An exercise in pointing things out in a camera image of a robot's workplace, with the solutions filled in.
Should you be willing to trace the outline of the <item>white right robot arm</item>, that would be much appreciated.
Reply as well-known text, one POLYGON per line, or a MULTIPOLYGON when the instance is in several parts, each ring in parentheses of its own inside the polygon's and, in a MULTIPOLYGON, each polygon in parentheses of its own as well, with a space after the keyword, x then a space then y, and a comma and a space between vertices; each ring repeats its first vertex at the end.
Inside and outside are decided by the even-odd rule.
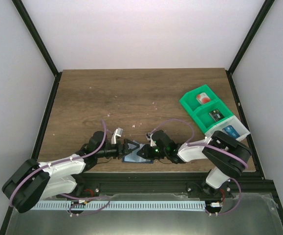
POLYGON ((150 143, 141 147, 137 156, 143 159, 167 158, 174 164, 195 160, 210 160, 215 166, 201 183, 200 190, 207 197, 214 197, 228 180, 238 178, 248 168, 251 150, 228 134, 215 131, 202 141, 175 143, 164 131, 149 135, 150 143))

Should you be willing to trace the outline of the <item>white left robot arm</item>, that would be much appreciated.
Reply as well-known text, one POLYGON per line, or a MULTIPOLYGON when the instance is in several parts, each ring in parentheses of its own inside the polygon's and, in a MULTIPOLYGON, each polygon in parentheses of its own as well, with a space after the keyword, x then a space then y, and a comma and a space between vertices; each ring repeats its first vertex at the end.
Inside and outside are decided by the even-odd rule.
POLYGON ((97 165, 99 158, 122 158, 139 148, 139 144, 125 139, 123 142, 107 139, 106 133, 97 131, 80 150, 69 157, 52 162, 26 160, 2 186, 2 192, 19 213, 32 209, 39 201, 66 194, 78 199, 85 192, 81 174, 97 165))

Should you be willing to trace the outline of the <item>blue leather card holder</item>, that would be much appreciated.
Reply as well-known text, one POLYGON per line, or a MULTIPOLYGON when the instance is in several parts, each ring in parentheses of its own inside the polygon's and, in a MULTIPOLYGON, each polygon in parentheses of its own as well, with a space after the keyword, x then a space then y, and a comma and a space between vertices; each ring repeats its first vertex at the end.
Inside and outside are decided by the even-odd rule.
POLYGON ((153 160, 144 159, 137 155, 137 152, 144 146, 140 144, 139 148, 134 150, 132 153, 124 156, 122 158, 123 163, 133 163, 133 164, 153 164, 153 160))

